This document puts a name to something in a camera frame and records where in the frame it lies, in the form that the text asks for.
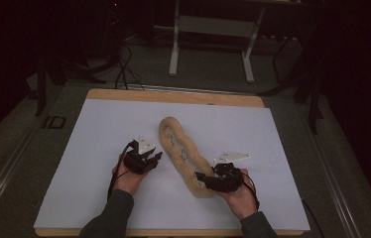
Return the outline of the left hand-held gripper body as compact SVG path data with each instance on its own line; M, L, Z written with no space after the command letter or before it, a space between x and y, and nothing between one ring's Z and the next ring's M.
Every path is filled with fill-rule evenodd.
M132 140L123 151L123 163L125 167L134 174L143 175L148 171L148 165L152 162L151 155L155 152L156 146L150 143L143 136Z

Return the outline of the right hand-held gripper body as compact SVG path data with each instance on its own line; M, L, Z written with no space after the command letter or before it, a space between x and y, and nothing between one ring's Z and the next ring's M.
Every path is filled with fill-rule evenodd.
M234 166L235 162L249 159L249 154L224 151L213 160L216 174L213 189L220 192L234 192L241 185L248 186L241 171Z

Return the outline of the wooden board with round holes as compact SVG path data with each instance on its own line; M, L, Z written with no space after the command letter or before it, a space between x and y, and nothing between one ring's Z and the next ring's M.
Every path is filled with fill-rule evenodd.
M196 173L212 176L213 170L198 151L194 141L185 133L174 117L164 118L159 125L159 138L165 152L180 173L188 190L197 198L209 198L214 192L198 181Z

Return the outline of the person's left hand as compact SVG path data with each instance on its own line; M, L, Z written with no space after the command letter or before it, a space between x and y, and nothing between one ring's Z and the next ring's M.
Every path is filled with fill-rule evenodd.
M134 195L138 190L140 183L146 177L146 174L136 175L130 172L123 163L117 169L113 170L117 174L117 180L113 184L113 189L124 190Z

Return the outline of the person's right hand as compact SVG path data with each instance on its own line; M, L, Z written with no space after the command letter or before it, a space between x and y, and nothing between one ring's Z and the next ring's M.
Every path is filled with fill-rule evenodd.
M256 213L259 208L256 187L249 177L248 171L241 169L241 175L243 177L243 184L237 190L229 193L218 193L239 220Z

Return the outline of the white table sheet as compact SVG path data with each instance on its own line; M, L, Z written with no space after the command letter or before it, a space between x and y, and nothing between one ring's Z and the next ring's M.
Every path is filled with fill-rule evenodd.
M208 161L223 152L245 154L245 160L235 165L248 170L260 209L275 230L309 230L269 109L88 99L34 224L37 232L79 229L98 215L106 203L111 171L125 146L139 137L157 145L159 124L168 116L179 120ZM131 231L240 228L221 197L193 196L168 156L141 182L134 200L128 221Z

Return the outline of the black rectangular floor plate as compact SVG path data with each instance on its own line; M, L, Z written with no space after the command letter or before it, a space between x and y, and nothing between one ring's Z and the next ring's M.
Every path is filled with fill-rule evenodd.
M48 116L42 126L43 129L62 129L66 118L60 116Z

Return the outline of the black metal stand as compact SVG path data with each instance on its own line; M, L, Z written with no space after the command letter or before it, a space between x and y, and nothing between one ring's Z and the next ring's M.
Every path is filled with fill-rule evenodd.
M320 75L317 70L309 66L305 57L309 53L309 34L297 33L297 41L301 44L302 50L293 68L287 73L283 79L279 78L278 68L276 66L276 59L281 51L285 48L287 43L291 40L287 38L280 46L278 51L274 54L272 64L275 76L279 81L279 85L264 92L259 92L259 96L272 96L285 89L296 86L297 90L293 96L296 103L304 104L309 100L309 119L308 124L310 130L316 135L316 119L321 117L318 110L319 89L320 89Z

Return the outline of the metal floor rail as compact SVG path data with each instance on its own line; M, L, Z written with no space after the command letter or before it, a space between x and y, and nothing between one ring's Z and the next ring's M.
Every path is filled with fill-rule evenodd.
M10 179L12 178L15 170L21 164L21 157L24 154L26 148L30 144L32 138L37 134L38 128L29 128L22 136L21 140L11 151L11 154L6 161L3 168L0 170L0 197L6 189Z
M352 212L349 209L346 198L342 192L342 189L336 179L335 173L332 170L331 164L329 163L328 156L322 146L317 135L313 133L309 126L309 108L305 105L297 105L297 110L302 120L303 125L306 128L309 139L313 143L314 149L318 156L321 171L329 191L331 200L339 216L340 223L346 233L347 238L361 238L359 229L353 219Z

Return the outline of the white metal desk frame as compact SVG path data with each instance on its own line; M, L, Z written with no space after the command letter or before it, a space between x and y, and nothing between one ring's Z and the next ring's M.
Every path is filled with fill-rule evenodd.
M176 76L179 64L180 32L221 35L230 37L241 37L249 40L247 48L241 52L242 63L244 67L246 81L254 83L255 77L250 61L250 56L256 42L262 20L266 9L262 7L256 14L257 19L254 22L216 19L208 17L197 17L190 15L182 15L180 12L181 0L175 2L175 17L174 17L174 37L171 60L169 66L169 75Z

